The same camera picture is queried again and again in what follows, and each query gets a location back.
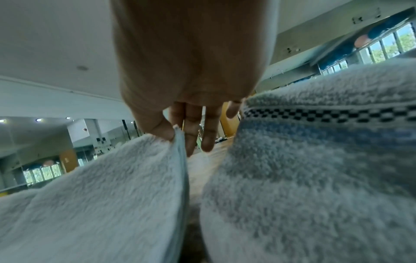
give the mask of finger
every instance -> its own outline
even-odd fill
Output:
[[[186,104],[183,131],[185,133],[185,148],[188,157],[191,156],[194,152],[196,139],[199,132],[199,124],[201,124],[201,118],[202,106]]]
[[[139,128],[145,133],[150,133],[165,140],[172,141],[175,131],[172,124],[163,115],[163,112],[141,114],[133,112],[133,116],[139,124]]]
[[[240,110],[242,100],[240,101],[230,101],[228,103],[227,111],[225,112],[225,115],[228,119],[232,119],[237,115],[237,112]]]
[[[221,111],[222,106],[207,107],[205,111],[204,136],[201,144],[201,148],[204,152],[210,152],[214,148]]]
[[[185,103],[175,102],[169,108],[169,122],[172,125],[178,125],[182,129],[184,118],[185,118]]]

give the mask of terry cloth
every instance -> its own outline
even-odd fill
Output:
[[[183,133],[145,135],[42,189],[0,198],[0,261],[177,262],[189,183]]]
[[[416,60],[247,101],[205,185],[212,263],[416,262]]]

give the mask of hand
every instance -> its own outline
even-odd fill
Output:
[[[139,127],[172,140],[183,123],[190,156],[206,106],[201,147],[212,150],[222,104],[235,116],[270,62],[278,3],[112,0],[121,94]]]

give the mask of gray towel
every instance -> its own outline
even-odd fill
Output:
[[[0,262],[177,262],[189,202],[184,137],[145,135],[42,189],[0,198]]]
[[[416,60],[247,101],[206,184],[212,263],[416,262]]]

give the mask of checkered towel border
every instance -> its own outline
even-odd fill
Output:
[[[245,118],[276,118],[321,123],[388,123],[396,120],[416,123],[416,105],[364,110],[311,110],[282,108],[251,108]]]

